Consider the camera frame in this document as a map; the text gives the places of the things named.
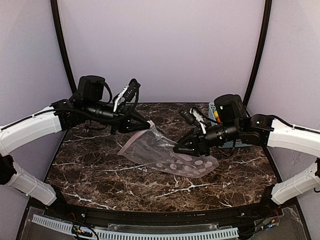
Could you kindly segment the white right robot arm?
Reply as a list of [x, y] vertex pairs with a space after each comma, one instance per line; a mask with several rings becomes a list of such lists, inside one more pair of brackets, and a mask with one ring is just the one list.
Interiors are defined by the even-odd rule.
[[320, 189], [320, 131], [290, 124], [275, 115], [235, 117], [209, 128], [193, 128], [177, 142], [173, 151], [195, 157], [209, 156], [212, 147], [234, 140], [315, 157], [306, 169], [266, 187], [260, 200], [263, 206], [280, 206], [305, 192]]

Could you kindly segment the clear zip top bag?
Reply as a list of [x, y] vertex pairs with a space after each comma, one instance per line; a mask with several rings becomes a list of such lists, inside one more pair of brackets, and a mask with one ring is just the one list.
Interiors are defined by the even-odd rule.
[[150, 128], [136, 132], [118, 152], [119, 156], [153, 170], [187, 178], [201, 178], [219, 166], [211, 155], [175, 153], [175, 142], [160, 133], [153, 121], [148, 123]]

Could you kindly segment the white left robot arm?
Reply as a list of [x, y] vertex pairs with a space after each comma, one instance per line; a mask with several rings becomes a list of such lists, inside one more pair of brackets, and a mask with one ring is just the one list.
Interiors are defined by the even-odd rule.
[[131, 133], [150, 128], [132, 106], [63, 99], [0, 128], [0, 183], [45, 206], [64, 200], [60, 191], [44, 183], [53, 152], [53, 134], [94, 121], [110, 126], [111, 133]]

